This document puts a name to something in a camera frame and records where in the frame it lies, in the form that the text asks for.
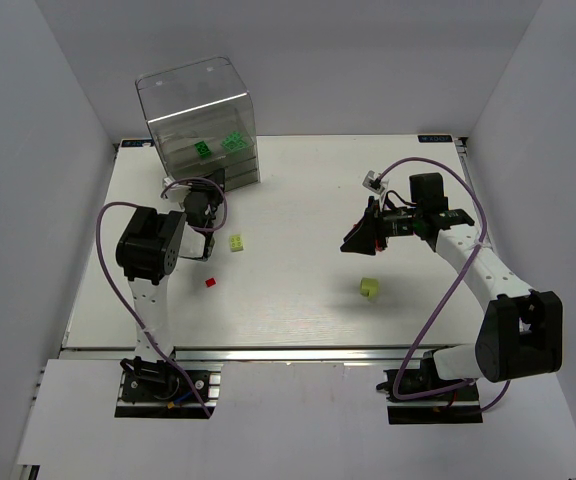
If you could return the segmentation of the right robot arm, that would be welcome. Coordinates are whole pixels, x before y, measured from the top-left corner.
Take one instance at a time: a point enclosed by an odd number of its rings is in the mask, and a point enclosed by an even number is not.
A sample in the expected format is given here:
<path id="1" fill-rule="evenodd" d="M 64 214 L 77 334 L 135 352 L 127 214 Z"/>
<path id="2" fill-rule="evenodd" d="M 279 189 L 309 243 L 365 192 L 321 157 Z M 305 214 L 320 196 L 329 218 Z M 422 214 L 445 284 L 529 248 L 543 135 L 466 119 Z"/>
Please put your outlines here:
<path id="1" fill-rule="evenodd" d="M 371 197 L 362 218 L 344 237 L 344 253 L 374 256 L 390 238 L 416 236 L 457 273 L 484 317 L 472 344 L 428 354 L 425 367 L 441 386 L 458 380 L 491 382 L 554 373 L 563 360 L 563 304 L 552 291 L 521 280 L 480 240 L 474 220 L 452 209 L 439 173 L 409 178 L 411 204 L 396 208 Z"/>

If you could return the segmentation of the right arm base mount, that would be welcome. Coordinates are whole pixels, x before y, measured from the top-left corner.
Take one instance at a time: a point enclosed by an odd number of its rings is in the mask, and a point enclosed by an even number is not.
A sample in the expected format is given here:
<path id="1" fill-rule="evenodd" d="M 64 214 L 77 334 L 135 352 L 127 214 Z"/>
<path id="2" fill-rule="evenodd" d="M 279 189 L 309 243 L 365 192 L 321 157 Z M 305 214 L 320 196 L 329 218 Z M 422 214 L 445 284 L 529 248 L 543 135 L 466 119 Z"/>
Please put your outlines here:
<path id="1" fill-rule="evenodd" d="M 472 384 L 459 390 L 415 400 L 398 400 L 393 395 L 397 369 L 384 371 L 384 380 L 375 390 L 386 396 L 390 425 L 481 424 L 479 391 Z"/>

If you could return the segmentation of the green square lego brick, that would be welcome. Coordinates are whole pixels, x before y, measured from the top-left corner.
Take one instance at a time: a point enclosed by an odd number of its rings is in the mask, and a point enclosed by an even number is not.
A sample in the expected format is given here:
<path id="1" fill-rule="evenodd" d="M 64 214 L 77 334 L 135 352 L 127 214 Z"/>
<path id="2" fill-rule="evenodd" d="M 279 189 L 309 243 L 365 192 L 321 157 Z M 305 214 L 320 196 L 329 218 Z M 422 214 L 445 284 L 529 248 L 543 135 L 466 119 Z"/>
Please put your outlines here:
<path id="1" fill-rule="evenodd" d="M 197 155 L 202 159 L 208 158 L 212 155 L 212 151 L 204 141 L 195 143 L 194 148 L 197 152 Z"/>

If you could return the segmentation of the clear plastic drawer container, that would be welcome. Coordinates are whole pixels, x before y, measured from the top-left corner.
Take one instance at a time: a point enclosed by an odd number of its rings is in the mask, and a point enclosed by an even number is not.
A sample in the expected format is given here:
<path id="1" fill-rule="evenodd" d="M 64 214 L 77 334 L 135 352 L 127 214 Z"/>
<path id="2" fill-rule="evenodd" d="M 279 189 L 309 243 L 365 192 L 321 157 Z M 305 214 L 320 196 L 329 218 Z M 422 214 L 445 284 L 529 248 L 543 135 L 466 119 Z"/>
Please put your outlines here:
<path id="1" fill-rule="evenodd" d="M 213 56 L 139 76 L 135 81 L 143 116 L 163 168 L 174 179 L 225 170 L 225 191 L 260 181 L 253 101 L 226 56 Z M 220 145 L 240 132 L 249 146 L 227 153 Z M 200 158 L 204 141 L 212 155 Z"/>

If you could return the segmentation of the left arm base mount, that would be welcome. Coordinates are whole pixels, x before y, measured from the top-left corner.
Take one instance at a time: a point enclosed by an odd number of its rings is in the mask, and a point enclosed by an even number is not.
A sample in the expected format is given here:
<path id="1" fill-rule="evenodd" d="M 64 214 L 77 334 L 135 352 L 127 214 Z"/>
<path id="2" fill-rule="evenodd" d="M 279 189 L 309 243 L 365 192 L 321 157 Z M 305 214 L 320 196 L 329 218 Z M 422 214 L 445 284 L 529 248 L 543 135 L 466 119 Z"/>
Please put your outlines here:
<path id="1" fill-rule="evenodd" d="M 185 377 L 164 360 L 124 358 L 114 416 L 128 419 L 207 420 L 213 413 L 220 373 L 190 369 Z"/>

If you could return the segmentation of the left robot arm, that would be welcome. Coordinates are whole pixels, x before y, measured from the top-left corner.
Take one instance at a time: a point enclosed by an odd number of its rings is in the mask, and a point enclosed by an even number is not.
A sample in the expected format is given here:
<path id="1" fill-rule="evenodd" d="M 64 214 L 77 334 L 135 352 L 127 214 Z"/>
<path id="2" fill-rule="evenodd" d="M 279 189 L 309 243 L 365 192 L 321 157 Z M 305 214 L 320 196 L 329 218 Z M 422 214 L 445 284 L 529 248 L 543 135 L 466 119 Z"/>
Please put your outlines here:
<path id="1" fill-rule="evenodd" d="M 165 364 L 174 354 L 168 315 L 168 281 L 180 259 L 206 261 L 214 247 L 218 210 L 224 206 L 225 171 L 172 182 L 168 194 L 181 194 L 181 209 L 160 213 L 138 206 L 115 251 L 139 316 L 135 357 Z"/>

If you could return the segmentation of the green long lego brick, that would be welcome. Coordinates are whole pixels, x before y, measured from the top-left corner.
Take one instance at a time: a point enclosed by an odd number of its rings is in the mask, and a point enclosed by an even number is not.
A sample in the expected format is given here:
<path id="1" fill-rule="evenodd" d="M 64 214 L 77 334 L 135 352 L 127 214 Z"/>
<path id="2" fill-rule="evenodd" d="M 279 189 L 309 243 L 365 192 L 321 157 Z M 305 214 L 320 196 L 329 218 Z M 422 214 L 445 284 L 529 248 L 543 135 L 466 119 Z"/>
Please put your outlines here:
<path id="1" fill-rule="evenodd" d="M 244 136 L 238 131 L 231 132 L 221 141 L 220 145 L 227 153 L 236 152 L 249 146 Z"/>

